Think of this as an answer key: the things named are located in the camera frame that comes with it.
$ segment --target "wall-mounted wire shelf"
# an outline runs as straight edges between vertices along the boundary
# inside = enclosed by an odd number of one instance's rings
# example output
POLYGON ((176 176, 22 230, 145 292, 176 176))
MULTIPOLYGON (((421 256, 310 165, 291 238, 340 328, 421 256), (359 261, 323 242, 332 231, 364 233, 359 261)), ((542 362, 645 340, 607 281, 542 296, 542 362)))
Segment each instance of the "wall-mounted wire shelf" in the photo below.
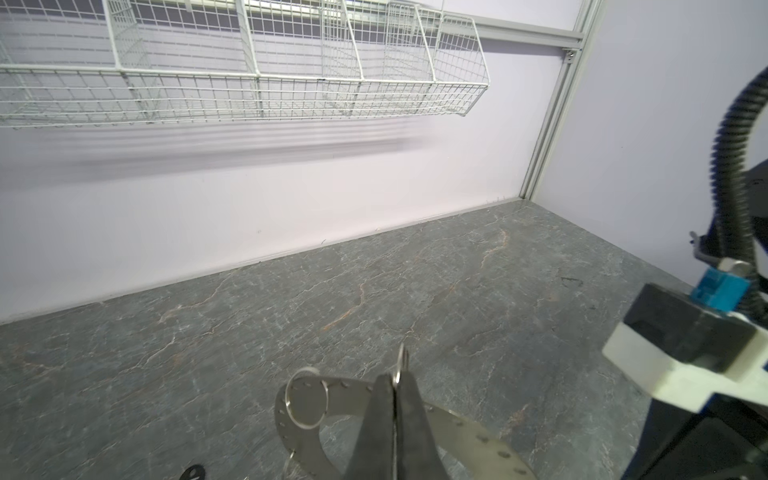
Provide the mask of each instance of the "wall-mounted wire shelf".
POLYGON ((471 18, 376 0, 0 0, 0 127, 466 114, 471 18))

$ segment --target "metal rail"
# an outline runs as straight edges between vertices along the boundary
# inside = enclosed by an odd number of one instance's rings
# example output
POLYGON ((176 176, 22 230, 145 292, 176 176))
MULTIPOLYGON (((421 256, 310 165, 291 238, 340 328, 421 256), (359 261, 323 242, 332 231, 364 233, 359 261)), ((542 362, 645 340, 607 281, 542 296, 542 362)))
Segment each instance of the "metal rail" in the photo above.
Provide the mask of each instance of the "metal rail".
POLYGON ((584 50, 588 50, 592 43, 593 31, 601 20, 603 6, 603 0, 582 0, 574 31, 582 35, 580 44, 578 48, 566 48, 563 65, 534 146, 531 163, 528 165, 528 171, 525 172, 520 198, 536 199, 537 187, 541 183, 542 175, 554 150, 575 86, 584 70, 584 50))
MULTIPOLYGON (((166 0, 184 5, 206 5, 218 8, 235 7, 235 0, 166 0)), ((275 2, 270 0, 244 0, 245 9, 268 17, 295 17, 309 18, 319 21, 320 13, 317 7, 312 5, 298 5, 275 2)), ((352 23, 376 23, 386 13, 386 0, 347 0, 346 10, 349 21, 352 23)), ((419 7, 434 10, 433 7, 418 4, 419 7)), ((447 15, 461 15, 472 18, 477 25, 480 38, 487 40, 514 41, 533 45, 547 45, 560 48, 580 48, 584 34, 580 31, 564 30, 561 28, 541 27, 526 23, 510 22, 497 18, 488 18, 478 15, 467 15, 456 12, 446 12, 447 15)), ((437 28, 425 19, 425 30, 437 28)))

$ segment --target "wire mesh divider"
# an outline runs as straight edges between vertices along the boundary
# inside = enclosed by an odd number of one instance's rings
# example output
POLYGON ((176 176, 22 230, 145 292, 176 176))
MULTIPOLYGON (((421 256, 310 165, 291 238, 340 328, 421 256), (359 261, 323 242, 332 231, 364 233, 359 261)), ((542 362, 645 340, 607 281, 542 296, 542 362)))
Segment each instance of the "wire mesh divider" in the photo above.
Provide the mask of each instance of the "wire mesh divider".
POLYGON ((466 114, 471 18, 382 0, 0 0, 0 127, 466 114))

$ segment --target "curved metal plate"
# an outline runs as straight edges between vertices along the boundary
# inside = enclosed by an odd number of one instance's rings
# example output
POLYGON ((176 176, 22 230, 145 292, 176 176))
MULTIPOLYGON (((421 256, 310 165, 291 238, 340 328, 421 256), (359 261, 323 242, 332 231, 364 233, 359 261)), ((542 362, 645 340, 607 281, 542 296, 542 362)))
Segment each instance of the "curved metal plate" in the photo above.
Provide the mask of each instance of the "curved metal plate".
MULTIPOLYGON (((320 392, 323 388, 320 383, 322 380, 328 385, 326 417, 365 415, 373 384, 328 376, 308 377, 293 384, 290 395, 294 415, 311 422, 307 417, 316 412, 307 408, 309 402, 306 400, 320 392)), ((313 477, 319 480, 340 480, 342 473, 323 451, 319 428, 302 430, 294 425, 287 415, 284 393, 285 386, 277 393, 274 412, 275 426, 283 445, 289 452, 296 453, 294 459, 313 477)), ((522 458, 479 423, 431 403, 425 402, 425 409, 437 445, 461 462, 475 480, 535 480, 535 475, 522 458)))

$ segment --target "metal key ring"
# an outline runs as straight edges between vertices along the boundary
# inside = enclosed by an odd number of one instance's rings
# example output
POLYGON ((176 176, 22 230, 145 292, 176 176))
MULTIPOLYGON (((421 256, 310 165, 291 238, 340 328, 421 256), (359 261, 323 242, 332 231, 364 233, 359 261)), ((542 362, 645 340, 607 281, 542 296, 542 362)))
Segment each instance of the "metal key ring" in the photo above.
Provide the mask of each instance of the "metal key ring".
POLYGON ((320 380, 320 385, 322 385, 323 389, 326 391, 326 408, 323 410, 323 415, 320 416, 320 420, 318 420, 317 422, 313 423, 312 425, 310 425, 308 423, 304 423, 304 422, 299 422, 293 416, 293 412, 291 412, 291 409, 290 409, 290 398, 288 397, 288 392, 290 391, 291 386, 293 385, 293 382, 296 380, 296 377, 300 373, 302 373, 302 372, 308 372, 308 373, 312 373, 314 376, 320 376, 320 371, 318 369, 316 369, 316 368, 311 367, 311 366, 305 366, 303 368, 298 369, 296 371, 296 373, 291 375, 290 379, 288 380, 288 384, 286 385, 286 395, 285 395, 285 398, 283 399, 283 401, 286 404, 286 413, 288 413, 288 417, 291 419, 291 422, 293 422, 293 424, 295 426, 299 427, 302 430, 312 430, 312 429, 316 429, 317 427, 319 427, 320 424, 323 423, 323 420, 326 419, 326 415, 328 413, 328 384, 326 383, 325 380, 320 380))

